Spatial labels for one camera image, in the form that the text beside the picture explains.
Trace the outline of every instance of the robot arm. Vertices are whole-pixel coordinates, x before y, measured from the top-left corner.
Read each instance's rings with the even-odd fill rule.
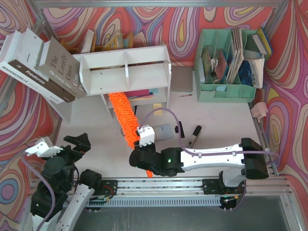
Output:
[[[240,144],[216,149],[187,149],[192,153],[209,153],[209,155],[191,155],[181,148],[167,148],[156,152],[154,144],[154,130],[144,126],[138,130],[140,140],[130,155],[129,163],[152,171],[155,175],[176,176],[178,173],[204,167],[228,167],[222,171],[217,180],[203,180],[205,194],[238,194],[236,188],[245,179],[265,179],[269,177],[264,155],[236,154],[238,151],[261,151],[257,143],[250,138],[243,138]],[[28,155],[36,154],[47,160],[42,176],[51,185],[55,193],[55,208],[46,220],[41,231],[72,231],[82,209],[92,195],[103,195],[103,180],[101,174],[87,169],[80,175],[79,185],[73,200],[57,223],[63,204],[67,199],[67,192],[73,187],[75,162],[85,152],[90,150],[90,142],[86,133],[78,137],[66,136],[65,141],[75,144],[66,147],[53,146],[48,138],[40,139],[34,147],[26,150]],[[223,152],[232,154],[218,155]],[[40,182],[37,191],[32,196],[31,213],[34,230],[46,217],[51,208],[51,195],[47,187]]]
[[[236,154],[236,151],[261,151],[262,147],[250,138],[242,138],[240,144],[229,147],[195,150],[193,153],[209,153],[205,156],[193,156],[181,148],[167,148],[156,152],[154,131],[150,126],[138,130],[140,141],[130,155],[129,163],[152,171],[155,175],[176,176],[178,173],[204,167],[229,167],[219,175],[221,188],[238,187],[245,179],[265,179],[269,177],[264,155]]]
[[[72,231],[75,223],[89,198],[96,191],[102,192],[102,176],[89,169],[82,172],[73,200],[67,210],[57,223],[63,204],[67,200],[67,192],[73,187],[75,162],[78,161],[91,145],[86,133],[78,136],[66,136],[68,141],[76,146],[72,149],[70,145],[66,147],[53,146],[48,137],[39,139],[36,145],[26,150],[27,155],[36,154],[46,160],[41,175],[52,187],[55,194],[55,207],[51,216],[41,226],[41,231]],[[31,200],[32,224],[30,230],[37,230],[40,223],[51,209],[51,194],[45,184],[41,181]]]

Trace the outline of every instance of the fredonia book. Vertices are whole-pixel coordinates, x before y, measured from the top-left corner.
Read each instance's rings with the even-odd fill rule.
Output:
[[[23,34],[15,31],[1,49],[0,69],[55,103],[73,101],[73,95],[35,69],[40,47],[40,38],[30,29]]]
[[[45,42],[37,69],[76,98],[87,93],[80,83],[78,62],[55,38]]]

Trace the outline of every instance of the metal rail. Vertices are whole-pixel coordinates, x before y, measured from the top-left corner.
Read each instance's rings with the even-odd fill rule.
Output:
[[[278,7],[282,0],[34,0],[37,7]]]

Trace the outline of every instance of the notebook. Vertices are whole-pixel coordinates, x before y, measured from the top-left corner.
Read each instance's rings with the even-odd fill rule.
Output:
[[[171,68],[171,91],[192,92],[193,90],[193,67],[172,66]]]

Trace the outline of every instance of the gray floor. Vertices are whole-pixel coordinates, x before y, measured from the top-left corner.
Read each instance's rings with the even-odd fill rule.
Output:
[[[83,212],[74,231],[288,231],[279,197],[246,197],[238,210],[210,207],[104,208]]]

